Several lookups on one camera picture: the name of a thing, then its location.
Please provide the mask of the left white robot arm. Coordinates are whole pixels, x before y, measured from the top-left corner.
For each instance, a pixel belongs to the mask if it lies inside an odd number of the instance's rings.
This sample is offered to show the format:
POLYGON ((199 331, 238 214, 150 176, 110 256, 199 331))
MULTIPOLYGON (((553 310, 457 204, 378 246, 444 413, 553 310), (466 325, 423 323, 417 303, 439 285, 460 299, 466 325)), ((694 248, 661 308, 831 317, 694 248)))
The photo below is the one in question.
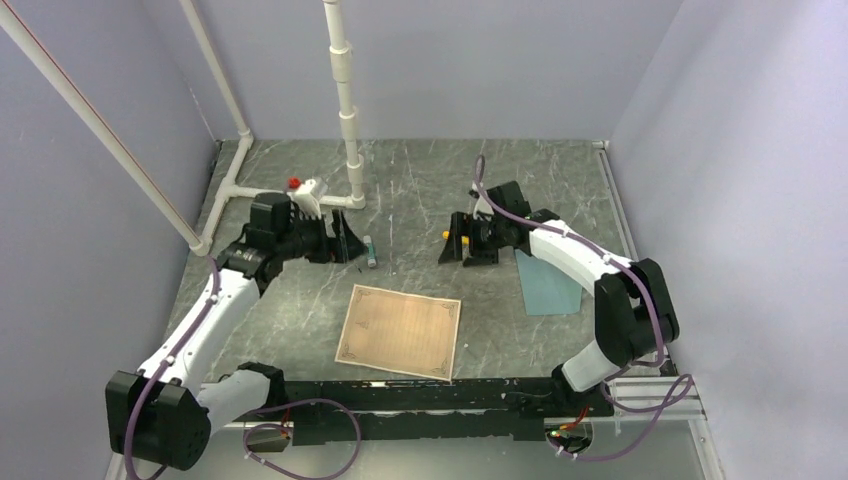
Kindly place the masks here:
POLYGON ((289 403, 282 369, 250 361, 210 387, 207 373, 287 262, 344 264, 364 252, 342 210, 323 214, 287 193, 256 196, 238 237, 207 259, 211 273, 188 314, 137 369, 106 385, 109 442, 128 478, 137 478, 137 460, 157 465, 154 478, 192 468, 210 438, 243 415, 279 417, 289 403))

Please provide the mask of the light blue envelope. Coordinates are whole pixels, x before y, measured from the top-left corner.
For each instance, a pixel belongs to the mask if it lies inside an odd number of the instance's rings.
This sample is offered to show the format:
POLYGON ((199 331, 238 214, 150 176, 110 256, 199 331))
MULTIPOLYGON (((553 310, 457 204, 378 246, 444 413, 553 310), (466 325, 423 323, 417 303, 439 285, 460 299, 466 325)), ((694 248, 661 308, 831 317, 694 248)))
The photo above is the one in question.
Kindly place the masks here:
POLYGON ((580 311, 583 288, 578 282, 521 250, 514 254, 528 316, 571 315, 580 311))

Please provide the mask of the green white glue stick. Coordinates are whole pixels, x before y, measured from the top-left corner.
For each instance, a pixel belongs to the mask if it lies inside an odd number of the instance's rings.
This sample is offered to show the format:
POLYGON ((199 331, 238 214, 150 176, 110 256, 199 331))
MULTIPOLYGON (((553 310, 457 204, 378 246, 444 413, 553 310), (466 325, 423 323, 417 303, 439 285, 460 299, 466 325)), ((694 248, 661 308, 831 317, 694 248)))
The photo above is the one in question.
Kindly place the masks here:
POLYGON ((363 244, 365 246, 367 266, 370 269, 375 269, 378 266, 378 261, 376 258, 375 244, 372 237, 370 235, 365 235, 363 237, 363 244))

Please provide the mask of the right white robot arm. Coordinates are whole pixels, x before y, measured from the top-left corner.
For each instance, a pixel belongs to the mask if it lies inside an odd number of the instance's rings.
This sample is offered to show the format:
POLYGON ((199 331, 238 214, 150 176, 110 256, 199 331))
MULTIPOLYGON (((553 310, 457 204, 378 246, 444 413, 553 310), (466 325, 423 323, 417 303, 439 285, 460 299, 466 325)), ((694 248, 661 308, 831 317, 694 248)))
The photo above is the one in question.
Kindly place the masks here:
POLYGON ((594 299, 594 338, 553 371, 557 411, 574 415, 590 391, 650 353, 661 353, 680 335, 663 271, 651 260, 614 254, 568 227, 547 209, 534 210, 521 187, 509 181, 470 195, 469 213, 451 216, 439 263, 494 265, 511 247, 557 268, 594 299))

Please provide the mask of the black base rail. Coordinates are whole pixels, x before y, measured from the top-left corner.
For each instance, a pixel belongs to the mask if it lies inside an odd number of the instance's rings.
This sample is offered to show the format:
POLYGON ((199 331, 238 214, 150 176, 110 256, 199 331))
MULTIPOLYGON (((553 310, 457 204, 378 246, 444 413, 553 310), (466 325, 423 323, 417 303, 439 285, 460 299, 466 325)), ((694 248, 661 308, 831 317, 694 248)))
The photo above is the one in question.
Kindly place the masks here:
POLYGON ((577 418, 609 418, 596 389, 566 394, 550 377, 290 381, 286 398, 297 446, 336 441, 509 437, 536 441, 577 418))

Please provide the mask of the aluminium extrusion frame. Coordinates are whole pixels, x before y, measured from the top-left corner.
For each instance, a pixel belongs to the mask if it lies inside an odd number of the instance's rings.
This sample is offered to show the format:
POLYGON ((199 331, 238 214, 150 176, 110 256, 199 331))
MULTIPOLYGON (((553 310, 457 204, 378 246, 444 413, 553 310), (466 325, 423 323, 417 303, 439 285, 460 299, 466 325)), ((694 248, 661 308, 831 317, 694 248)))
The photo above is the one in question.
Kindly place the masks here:
POLYGON ((663 348, 661 355, 664 363, 657 368, 660 373, 658 377, 623 374, 609 384, 615 432, 621 432, 621 423, 624 421, 647 423, 642 433, 628 447, 632 453, 656 430, 661 421, 683 425, 691 436, 699 476, 703 479, 723 479, 725 474, 694 379, 690 375, 679 374, 667 348, 663 348))

